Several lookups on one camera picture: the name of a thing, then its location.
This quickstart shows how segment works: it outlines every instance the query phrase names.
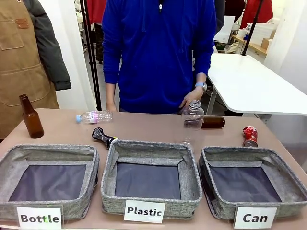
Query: bin label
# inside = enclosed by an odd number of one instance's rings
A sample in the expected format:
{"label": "bin label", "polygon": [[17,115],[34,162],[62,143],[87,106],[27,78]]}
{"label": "bin label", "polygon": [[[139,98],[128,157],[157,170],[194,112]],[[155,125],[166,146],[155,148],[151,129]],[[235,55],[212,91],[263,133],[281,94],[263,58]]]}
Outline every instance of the bin label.
{"label": "bin label", "polygon": [[276,207],[238,207],[235,229],[270,229]]}
{"label": "bin label", "polygon": [[161,224],[164,210],[164,203],[126,200],[124,220]]}
{"label": "bin label", "polygon": [[61,208],[17,207],[21,229],[62,229]]}

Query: bottle label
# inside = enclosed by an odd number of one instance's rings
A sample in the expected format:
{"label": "bottle label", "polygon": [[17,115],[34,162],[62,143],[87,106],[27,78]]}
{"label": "bottle label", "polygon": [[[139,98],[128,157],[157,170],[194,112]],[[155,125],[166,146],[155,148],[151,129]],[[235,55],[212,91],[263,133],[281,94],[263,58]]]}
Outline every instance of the bottle label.
{"label": "bottle label", "polygon": [[98,122],[97,111],[90,112],[90,116],[91,116],[90,123],[97,123]]}

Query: blue hoodie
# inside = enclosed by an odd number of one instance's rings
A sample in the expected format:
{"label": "blue hoodie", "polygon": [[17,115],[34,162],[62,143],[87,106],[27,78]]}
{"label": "blue hoodie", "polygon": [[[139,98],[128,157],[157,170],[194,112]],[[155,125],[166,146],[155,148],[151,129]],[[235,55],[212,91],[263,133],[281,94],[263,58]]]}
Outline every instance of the blue hoodie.
{"label": "blue hoodie", "polygon": [[102,23],[105,82],[118,83],[123,110],[177,112],[194,88],[192,50],[196,73],[208,74],[214,0],[108,0]]}

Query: red can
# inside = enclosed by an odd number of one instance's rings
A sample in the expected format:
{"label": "red can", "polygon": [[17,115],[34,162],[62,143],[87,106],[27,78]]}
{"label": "red can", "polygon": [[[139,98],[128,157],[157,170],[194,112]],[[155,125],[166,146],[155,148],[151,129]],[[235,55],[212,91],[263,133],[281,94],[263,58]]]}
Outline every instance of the red can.
{"label": "red can", "polygon": [[247,126],[243,129],[245,141],[243,146],[246,147],[258,147],[257,139],[258,139],[258,131],[253,126]]}

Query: tan work apron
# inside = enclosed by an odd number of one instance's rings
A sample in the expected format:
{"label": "tan work apron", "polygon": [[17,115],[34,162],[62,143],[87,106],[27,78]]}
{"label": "tan work apron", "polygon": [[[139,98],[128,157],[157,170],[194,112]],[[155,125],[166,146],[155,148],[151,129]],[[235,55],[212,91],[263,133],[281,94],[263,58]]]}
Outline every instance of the tan work apron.
{"label": "tan work apron", "polygon": [[59,108],[27,8],[22,0],[0,0],[0,139],[22,121],[21,94],[34,108]]}

